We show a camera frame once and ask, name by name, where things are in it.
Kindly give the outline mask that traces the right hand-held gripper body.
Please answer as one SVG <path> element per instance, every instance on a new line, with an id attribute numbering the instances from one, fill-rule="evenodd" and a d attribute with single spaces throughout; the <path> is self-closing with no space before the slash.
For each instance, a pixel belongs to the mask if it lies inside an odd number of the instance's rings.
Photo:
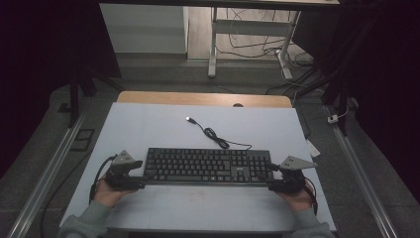
<path id="1" fill-rule="evenodd" d="M 306 185 L 303 170 L 316 168 L 317 164 L 293 156 L 288 156 L 280 165 L 275 165 L 274 170 L 281 172 L 282 179 L 276 179 L 273 190 L 282 193 L 296 193 Z"/>

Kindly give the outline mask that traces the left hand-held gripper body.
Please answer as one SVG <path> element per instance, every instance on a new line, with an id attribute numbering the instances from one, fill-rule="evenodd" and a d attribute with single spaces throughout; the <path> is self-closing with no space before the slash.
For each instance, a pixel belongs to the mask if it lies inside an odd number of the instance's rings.
<path id="1" fill-rule="evenodd" d="M 112 161 L 106 172 L 105 181 L 113 188 L 120 190 L 134 190 L 138 188 L 137 182 L 129 176 L 134 159 L 127 151 L 122 151 Z"/>

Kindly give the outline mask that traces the black keyboard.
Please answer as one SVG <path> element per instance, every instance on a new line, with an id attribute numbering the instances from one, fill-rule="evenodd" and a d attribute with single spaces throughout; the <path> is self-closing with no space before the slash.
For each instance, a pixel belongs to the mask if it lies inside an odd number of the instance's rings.
<path id="1" fill-rule="evenodd" d="M 269 151 L 149 148 L 144 174 L 154 184 L 264 185 Z"/>

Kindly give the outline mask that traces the person's left hand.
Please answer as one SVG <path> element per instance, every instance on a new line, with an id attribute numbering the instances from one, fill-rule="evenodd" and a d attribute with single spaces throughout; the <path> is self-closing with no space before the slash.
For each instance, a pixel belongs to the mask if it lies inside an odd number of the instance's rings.
<path id="1" fill-rule="evenodd" d="M 133 190 L 115 190 L 108 183 L 102 179 L 97 183 L 96 191 L 93 199 L 97 202 L 102 203 L 107 207 L 114 207 L 118 201 L 125 195 L 134 193 Z"/>

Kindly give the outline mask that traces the white tag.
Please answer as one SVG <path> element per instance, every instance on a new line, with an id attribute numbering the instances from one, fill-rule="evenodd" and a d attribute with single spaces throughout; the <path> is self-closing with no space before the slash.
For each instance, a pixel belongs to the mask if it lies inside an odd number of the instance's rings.
<path id="1" fill-rule="evenodd" d="M 320 151 L 309 141 L 306 141 L 309 153 L 312 158 L 316 158 L 321 155 Z"/>

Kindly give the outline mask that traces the white board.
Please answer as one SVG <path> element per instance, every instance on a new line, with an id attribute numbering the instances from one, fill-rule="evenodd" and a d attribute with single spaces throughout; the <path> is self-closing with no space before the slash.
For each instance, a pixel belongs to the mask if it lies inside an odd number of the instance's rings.
<path id="1" fill-rule="evenodd" d="M 101 164 L 121 151 L 143 160 L 150 148 L 216 148 L 203 128 L 212 128 L 233 148 L 268 150 L 274 163 L 310 158 L 292 108 L 112 105 L 93 153 L 68 205 L 80 215 Z M 124 196 L 107 225 L 129 231 L 287 232 L 294 217 L 281 197 L 264 186 L 147 185 Z"/>

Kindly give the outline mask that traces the black stand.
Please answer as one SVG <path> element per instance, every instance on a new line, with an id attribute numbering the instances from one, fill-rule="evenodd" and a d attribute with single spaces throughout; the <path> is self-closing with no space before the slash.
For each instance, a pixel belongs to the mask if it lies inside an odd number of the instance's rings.
<path id="1" fill-rule="evenodd" d="M 347 81 L 348 67 L 349 62 L 344 59 L 334 72 L 315 81 L 308 87 L 299 90 L 296 94 L 296 97 L 301 97 L 327 84 L 327 88 L 321 96 L 321 101 L 324 105 L 332 105 L 336 99 L 339 99 L 339 114 L 341 117 L 338 119 L 338 128 L 345 137 L 348 136 L 346 129 L 347 101 L 349 95 Z"/>
<path id="2" fill-rule="evenodd" d="M 68 127 L 72 128 L 77 119 L 79 118 L 79 94 L 78 89 L 81 89 L 85 96 L 93 97 L 97 88 L 93 82 L 93 79 L 97 78 L 105 84 L 116 89 L 118 92 L 125 90 L 123 86 L 112 80 L 110 77 L 106 76 L 104 73 L 99 72 L 94 69 L 92 66 L 77 66 L 70 78 L 70 120 Z"/>

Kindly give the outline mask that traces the white cabinet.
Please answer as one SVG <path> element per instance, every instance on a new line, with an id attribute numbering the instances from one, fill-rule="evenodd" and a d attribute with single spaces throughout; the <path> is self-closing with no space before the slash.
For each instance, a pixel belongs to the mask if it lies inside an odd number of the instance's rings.
<path id="1" fill-rule="evenodd" d="M 187 7 L 101 3 L 100 9 L 116 53 L 187 53 Z"/>

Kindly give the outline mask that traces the black curtain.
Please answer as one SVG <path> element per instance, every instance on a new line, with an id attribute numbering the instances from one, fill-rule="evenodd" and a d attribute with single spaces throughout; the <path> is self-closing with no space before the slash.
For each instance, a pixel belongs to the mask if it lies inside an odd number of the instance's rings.
<path id="1" fill-rule="evenodd" d="M 0 178 L 41 123 L 52 92 L 121 75 L 101 0 L 0 0 Z"/>
<path id="2" fill-rule="evenodd" d="M 323 101 L 341 91 L 357 100 L 357 120 L 420 202 L 420 0 L 339 1 L 353 8 L 302 12 L 293 42 L 324 74 L 336 73 L 373 19 Z"/>

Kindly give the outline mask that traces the white-legged desk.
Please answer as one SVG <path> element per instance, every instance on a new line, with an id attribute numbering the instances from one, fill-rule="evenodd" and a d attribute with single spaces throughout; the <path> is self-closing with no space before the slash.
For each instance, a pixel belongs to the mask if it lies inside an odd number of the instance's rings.
<path id="1" fill-rule="evenodd" d="M 284 44 L 277 54 L 278 61 L 287 77 L 291 77 L 289 68 L 285 65 L 285 53 L 294 33 L 299 15 L 302 11 L 321 11 L 339 9 L 339 0 L 99 0 L 106 4 L 125 5 L 155 5 L 182 7 L 210 7 L 213 10 L 211 19 L 211 47 L 209 52 L 208 77 L 216 76 L 216 40 L 218 34 L 234 34 L 237 24 L 239 35 L 284 37 Z M 294 16 L 288 23 L 237 21 L 218 19 L 219 8 L 242 8 L 264 10 L 290 10 Z"/>

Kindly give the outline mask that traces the aluminium rail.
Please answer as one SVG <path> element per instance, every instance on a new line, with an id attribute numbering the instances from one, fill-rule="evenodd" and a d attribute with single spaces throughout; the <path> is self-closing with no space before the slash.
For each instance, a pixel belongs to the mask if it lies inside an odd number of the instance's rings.
<path id="1" fill-rule="evenodd" d="M 363 168 L 351 142 L 339 128 L 337 122 L 330 122 L 328 117 L 327 123 L 333 128 L 335 136 L 340 147 L 348 161 L 348 164 L 354 174 L 355 180 L 365 198 L 371 214 L 377 224 L 377 227 L 383 238 L 398 238 L 397 232 L 381 202 L 377 196 L 373 186 L 368 178 L 368 174 Z"/>
<path id="2" fill-rule="evenodd" d="M 7 238 L 25 238 L 85 117 L 86 110 L 83 109 L 74 120 L 72 126 L 65 131 L 57 149 L 52 154 L 49 163 L 9 231 Z"/>

